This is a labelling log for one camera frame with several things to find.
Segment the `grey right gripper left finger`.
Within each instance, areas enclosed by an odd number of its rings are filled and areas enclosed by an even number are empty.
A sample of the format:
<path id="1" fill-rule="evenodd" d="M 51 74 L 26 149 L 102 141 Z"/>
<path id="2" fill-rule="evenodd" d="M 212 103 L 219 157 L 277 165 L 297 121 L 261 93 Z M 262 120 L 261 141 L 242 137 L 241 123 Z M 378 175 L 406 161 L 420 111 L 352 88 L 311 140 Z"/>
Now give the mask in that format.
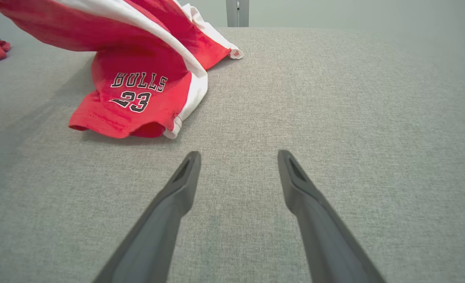
<path id="1" fill-rule="evenodd" d="M 190 211 L 201 154 L 184 157 L 93 283 L 166 283 L 181 219 Z"/>

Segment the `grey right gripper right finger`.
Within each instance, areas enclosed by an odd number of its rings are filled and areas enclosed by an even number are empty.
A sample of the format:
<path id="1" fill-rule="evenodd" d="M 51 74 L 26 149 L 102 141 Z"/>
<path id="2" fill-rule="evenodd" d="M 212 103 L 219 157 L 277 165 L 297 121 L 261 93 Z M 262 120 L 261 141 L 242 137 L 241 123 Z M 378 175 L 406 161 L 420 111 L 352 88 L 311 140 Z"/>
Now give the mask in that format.
<path id="1" fill-rule="evenodd" d="M 291 152 L 278 152 L 278 169 L 285 204 L 299 224 L 312 282 L 386 283 Z"/>

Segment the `red white Bulls 23 garment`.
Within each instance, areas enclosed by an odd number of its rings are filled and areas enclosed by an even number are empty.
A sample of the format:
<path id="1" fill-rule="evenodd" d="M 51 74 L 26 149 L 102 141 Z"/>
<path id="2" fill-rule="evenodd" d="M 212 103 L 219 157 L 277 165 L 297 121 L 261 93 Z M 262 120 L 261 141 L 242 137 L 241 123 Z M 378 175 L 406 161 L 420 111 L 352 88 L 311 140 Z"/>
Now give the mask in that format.
<path id="1" fill-rule="evenodd" d="M 0 13 L 45 44 L 95 52 L 95 89 L 69 127 L 112 138 L 176 138 L 207 93 L 207 70 L 244 55 L 177 0 L 0 0 Z"/>

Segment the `grey fabric sofa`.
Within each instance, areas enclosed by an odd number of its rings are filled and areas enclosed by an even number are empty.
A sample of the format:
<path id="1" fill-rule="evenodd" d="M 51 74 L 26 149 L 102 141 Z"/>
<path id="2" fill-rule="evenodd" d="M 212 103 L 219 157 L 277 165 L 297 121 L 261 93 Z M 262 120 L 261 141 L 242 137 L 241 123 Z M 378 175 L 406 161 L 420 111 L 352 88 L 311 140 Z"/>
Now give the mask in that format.
<path id="1" fill-rule="evenodd" d="M 176 139 L 68 127 L 94 53 L 0 61 L 0 283 L 90 283 L 190 151 L 168 283 L 309 283 L 277 166 L 289 150 L 388 283 L 465 283 L 465 69 L 435 47 L 328 29 L 221 28 Z"/>

